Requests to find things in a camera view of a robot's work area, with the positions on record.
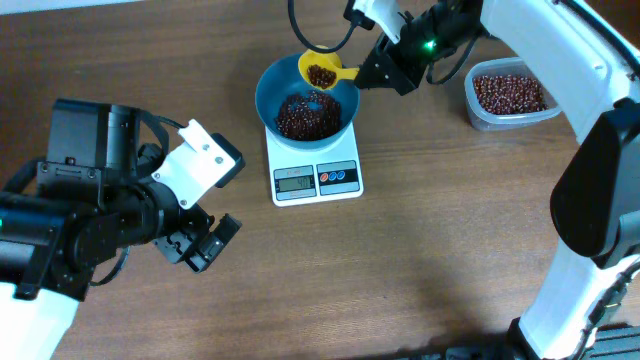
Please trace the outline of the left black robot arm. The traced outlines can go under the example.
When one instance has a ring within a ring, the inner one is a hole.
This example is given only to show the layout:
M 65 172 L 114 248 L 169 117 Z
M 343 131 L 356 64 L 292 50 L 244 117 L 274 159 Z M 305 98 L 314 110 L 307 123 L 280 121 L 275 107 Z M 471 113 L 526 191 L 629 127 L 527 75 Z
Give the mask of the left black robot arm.
M 205 271 L 240 229 L 200 207 L 245 165 L 227 139 L 198 122 L 148 111 L 56 101 L 48 150 L 1 191 L 1 355 L 47 359 L 73 323 L 97 267 L 121 268 L 154 245 L 172 264 Z

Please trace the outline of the yellow plastic measuring scoop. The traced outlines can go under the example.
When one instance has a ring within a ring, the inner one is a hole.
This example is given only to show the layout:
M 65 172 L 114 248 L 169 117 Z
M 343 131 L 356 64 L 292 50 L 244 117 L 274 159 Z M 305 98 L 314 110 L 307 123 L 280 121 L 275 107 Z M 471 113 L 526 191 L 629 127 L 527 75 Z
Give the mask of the yellow plastic measuring scoop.
M 298 60 L 298 69 L 302 78 L 318 90 L 332 90 L 342 80 L 354 80 L 358 68 L 344 68 L 340 57 L 335 53 L 319 53 L 306 50 Z

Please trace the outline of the red beans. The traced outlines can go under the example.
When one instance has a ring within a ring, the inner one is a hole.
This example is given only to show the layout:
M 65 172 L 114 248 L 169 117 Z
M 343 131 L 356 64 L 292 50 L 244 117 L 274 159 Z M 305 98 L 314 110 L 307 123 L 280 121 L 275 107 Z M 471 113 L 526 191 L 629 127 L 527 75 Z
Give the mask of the red beans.
M 341 128 L 341 104 L 323 91 L 310 90 L 286 97 L 275 123 L 286 138 L 317 141 L 336 134 Z

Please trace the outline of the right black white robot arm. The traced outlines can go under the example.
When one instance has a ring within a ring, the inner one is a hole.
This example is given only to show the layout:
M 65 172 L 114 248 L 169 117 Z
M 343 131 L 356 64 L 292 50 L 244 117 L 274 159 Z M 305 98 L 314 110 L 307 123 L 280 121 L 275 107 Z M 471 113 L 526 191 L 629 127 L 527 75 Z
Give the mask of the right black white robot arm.
M 346 17 L 381 36 L 356 77 L 399 94 L 482 35 L 509 46 L 566 116 L 577 151 L 554 186 L 558 234 L 534 302 L 488 349 L 455 359 L 627 359 L 603 326 L 639 274 L 639 52 L 583 1 L 440 1 L 419 16 L 393 1 L 352 1 Z

